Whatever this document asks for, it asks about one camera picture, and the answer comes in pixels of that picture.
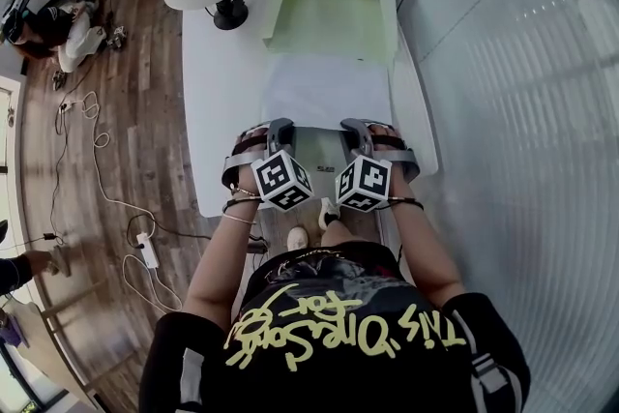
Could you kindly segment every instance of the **wooden floor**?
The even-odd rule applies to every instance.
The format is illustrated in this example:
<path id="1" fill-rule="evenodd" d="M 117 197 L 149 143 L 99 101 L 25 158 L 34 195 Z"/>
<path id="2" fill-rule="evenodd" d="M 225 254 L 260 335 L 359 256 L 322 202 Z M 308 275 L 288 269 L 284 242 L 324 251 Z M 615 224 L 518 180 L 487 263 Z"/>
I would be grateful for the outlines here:
<path id="1" fill-rule="evenodd" d="M 51 85 L 57 68 L 37 62 L 28 70 L 21 164 L 30 239 L 51 229 L 54 167 L 64 145 L 64 138 L 54 131 L 54 116 L 64 92 L 82 78 L 69 100 L 97 92 L 101 105 L 97 133 L 108 132 L 111 139 L 97 151 L 107 195 L 152 210 L 170 229 L 209 235 L 218 220 L 204 219 L 198 213 L 185 126 L 181 13 L 169 9 L 163 0 L 111 0 L 105 3 L 106 11 L 110 4 L 115 24 L 125 25 L 129 32 L 123 51 L 106 50 L 89 57 L 59 92 Z M 102 290 L 61 313 L 60 334 L 85 380 L 113 369 L 97 383 L 97 391 L 111 410 L 136 411 L 142 365 L 162 314 L 123 283 L 124 256 L 138 254 L 126 241 L 127 224 L 136 211 L 108 203 L 100 193 L 92 155 L 93 121 L 75 107 L 67 115 L 67 125 L 69 148 L 59 167 L 60 191 L 53 218 L 70 250 L 73 275 L 69 279 L 45 275 L 38 286 L 44 299 L 56 304 L 94 282 L 107 280 Z M 255 233 L 269 240 L 270 255 L 284 250 L 288 230 L 299 224 L 317 244 L 318 209 L 314 202 L 286 215 L 263 212 Z M 378 241 L 370 216 L 351 217 L 348 224 L 356 234 Z M 148 228 L 145 221 L 140 225 L 142 230 Z M 138 232 L 137 227 L 132 230 L 133 239 Z M 51 242 L 40 241 L 31 248 L 49 250 L 51 246 Z M 181 298 L 206 246 L 204 240 L 156 232 L 159 276 Z M 133 260 L 128 262 L 127 278 L 152 298 L 146 271 Z M 159 294 L 173 306 L 164 291 Z"/>

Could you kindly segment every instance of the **black wristband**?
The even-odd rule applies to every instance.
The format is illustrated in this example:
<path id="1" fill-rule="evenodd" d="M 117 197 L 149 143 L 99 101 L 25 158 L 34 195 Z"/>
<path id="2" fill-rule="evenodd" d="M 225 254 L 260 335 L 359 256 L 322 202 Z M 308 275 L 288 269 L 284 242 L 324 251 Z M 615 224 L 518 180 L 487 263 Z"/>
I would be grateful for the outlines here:
<path id="1" fill-rule="evenodd" d="M 424 205 L 417 201 L 415 198 L 405 198 L 401 196 L 390 196 L 389 197 L 389 206 L 393 207 L 394 205 L 398 205 L 399 203 L 408 203 L 409 205 L 415 205 L 416 207 L 425 210 Z"/>
<path id="2" fill-rule="evenodd" d="M 256 196 L 256 197 L 248 196 L 247 198 L 232 198 L 231 200 L 228 200 L 225 203 L 225 205 L 223 205 L 221 212 L 225 214 L 227 209 L 229 209 L 230 207 L 233 207 L 234 205 L 238 205 L 239 203 L 246 203 L 248 201 L 257 201 L 258 203 L 262 203 L 262 198 L 260 198 L 260 196 Z"/>

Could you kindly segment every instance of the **white table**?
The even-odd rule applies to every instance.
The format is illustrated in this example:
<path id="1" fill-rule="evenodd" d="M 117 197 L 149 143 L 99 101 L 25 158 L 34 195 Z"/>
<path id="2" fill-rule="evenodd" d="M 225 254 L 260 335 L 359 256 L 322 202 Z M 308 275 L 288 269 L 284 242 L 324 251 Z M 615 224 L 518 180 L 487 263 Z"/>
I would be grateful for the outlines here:
<path id="1" fill-rule="evenodd" d="M 250 17 L 224 32 L 206 11 L 183 14 L 183 84 L 193 179 L 200 214 L 216 217 L 229 198 L 221 184 L 223 161 L 236 136 L 260 122 L 267 50 L 260 38 L 266 0 L 246 0 Z M 436 172 L 426 105 L 408 47 L 400 33 L 392 105 L 396 125 L 417 154 L 422 174 Z"/>

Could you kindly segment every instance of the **person sitting on floor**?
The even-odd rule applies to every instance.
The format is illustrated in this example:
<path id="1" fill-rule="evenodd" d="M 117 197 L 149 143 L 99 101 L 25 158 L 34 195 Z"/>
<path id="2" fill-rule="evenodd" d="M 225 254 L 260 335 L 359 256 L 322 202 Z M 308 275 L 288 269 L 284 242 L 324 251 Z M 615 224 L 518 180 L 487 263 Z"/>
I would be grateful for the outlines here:
<path id="1" fill-rule="evenodd" d="M 45 59 L 57 53 L 62 71 L 72 73 L 106 38 L 101 26 L 90 26 L 97 8 L 94 2 L 78 2 L 38 14 L 13 10 L 2 32 L 22 56 Z"/>

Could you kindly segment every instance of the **bracelet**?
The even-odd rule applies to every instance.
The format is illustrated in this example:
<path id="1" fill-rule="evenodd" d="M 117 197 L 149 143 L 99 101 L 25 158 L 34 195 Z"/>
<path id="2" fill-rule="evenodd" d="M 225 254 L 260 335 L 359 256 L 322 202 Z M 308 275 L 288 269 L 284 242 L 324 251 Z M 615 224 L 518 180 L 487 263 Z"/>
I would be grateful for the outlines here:
<path id="1" fill-rule="evenodd" d="M 225 205 L 223 205 L 221 212 L 225 214 L 227 209 L 229 209 L 230 207 L 238 205 L 239 203 L 246 203 L 248 201 L 257 201 L 258 203 L 262 203 L 262 198 L 260 198 L 260 196 L 250 196 L 248 198 L 232 198 L 231 200 L 227 201 Z"/>
<path id="2" fill-rule="evenodd" d="M 235 194 L 237 192 L 243 192 L 244 194 L 246 194 L 250 198 L 259 198 L 260 197 L 259 194 L 255 193 L 255 192 L 248 192 L 247 190 L 244 190 L 243 188 L 239 188 L 238 186 L 235 186 L 233 183 L 230 183 L 230 192 L 232 194 Z"/>
<path id="3" fill-rule="evenodd" d="M 415 198 L 407 198 L 404 196 L 390 196 L 389 197 L 389 206 L 393 207 L 394 205 L 398 205 L 399 203 L 408 203 L 409 205 L 415 205 L 416 207 L 424 209 L 424 205 L 417 201 Z"/>
<path id="4" fill-rule="evenodd" d="M 229 215 L 227 215 L 225 212 L 223 212 L 223 213 L 221 214 L 221 216 L 222 216 L 222 217 L 226 217 L 227 219 L 232 219 L 233 221 L 238 221 L 238 222 L 246 223 L 246 224 L 248 224 L 248 225 L 257 225 L 257 224 L 258 224 L 258 222 L 255 222 L 255 221 L 254 221 L 254 222 L 252 222 L 252 221 L 246 221 L 245 219 L 241 219 L 240 217 L 232 217 L 232 216 L 229 216 Z"/>

